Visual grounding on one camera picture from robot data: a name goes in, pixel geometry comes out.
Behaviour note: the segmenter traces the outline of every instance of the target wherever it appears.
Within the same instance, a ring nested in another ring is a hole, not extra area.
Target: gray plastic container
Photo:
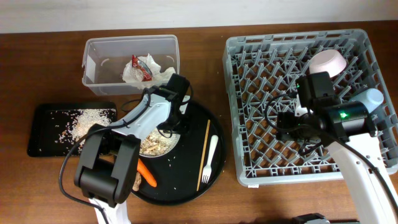
[[[83,84],[100,96],[141,94],[145,87],[167,83],[124,82],[121,75],[133,54],[137,57],[150,54],[162,67],[161,72],[169,67],[180,72],[178,40],[174,35],[95,38],[86,43]]]
[[[301,144],[278,141],[264,119],[265,106],[283,93],[296,92],[295,81],[308,74],[309,60],[322,50],[336,49],[347,60],[333,79],[336,94],[348,101],[368,88],[377,88],[384,102],[372,112],[380,149],[393,174],[398,169],[397,115],[365,31],[333,30],[231,37],[223,55],[224,77],[232,118],[236,175],[243,186],[342,179],[329,153],[319,147],[302,157]],[[279,99],[268,114],[293,111],[296,99]]]

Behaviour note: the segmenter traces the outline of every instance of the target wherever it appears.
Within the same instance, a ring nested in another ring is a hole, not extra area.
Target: fork handle
[[[210,140],[209,155],[207,156],[207,165],[211,165],[214,152],[216,151],[217,142],[218,142],[218,136],[213,135]]]

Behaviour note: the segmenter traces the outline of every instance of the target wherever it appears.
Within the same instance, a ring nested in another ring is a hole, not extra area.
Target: white wall
[[[0,0],[0,33],[388,19],[397,0]]]

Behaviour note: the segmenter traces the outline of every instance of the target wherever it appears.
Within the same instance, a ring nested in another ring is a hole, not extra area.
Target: black round tray
[[[156,205],[178,205],[189,202],[205,193],[216,181],[223,170],[226,158],[226,146],[223,129],[215,115],[197,102],[191,101],[185,113],[190,118],[190,130],[181,135],[178,144],[167,154],[155,158],[140,157],[157,181],[157,187],[151,187],[142,179],[139,191],[132,193],[146,202]],[[211,136],[218,136],[218,144],[211,163],[211,175],[207,184],[200,183],[197,191],[198,176],[207,121],[210,120],[208,147]]]

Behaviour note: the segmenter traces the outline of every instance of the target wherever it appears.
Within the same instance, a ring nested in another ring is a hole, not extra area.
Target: black tray
[[[72,123],[77,115],[67,115],[62,112],[84,109],[114,109],[114,111],[109,111],[108,118],[111,121],[116,121],[117,118],[116,105],[113,102],[39,105],[33,118],[27,154],[32,157],[65,156],[74,143],[68,141],[59,143],[59,134],[62,134],[67,123]]]
[[[217,118],[205,107],[192,101],[188,104],[186,115],[190,117],[190,131],[181,136],[178,144],[167,154],[155,158],[140,157],[157,181],[151,187],[142,179],[139,191],[134,195],[156,205],[178,205],[189,202],[205,193],[223,170],[226,158],[224,134]],[[203,152],[206,126],[211,120],[204,165],[207,163],[211,136],[218,135],[218,144],[211,163],[211,176],[207,184],[200,184],[197,191],[199,167]]]

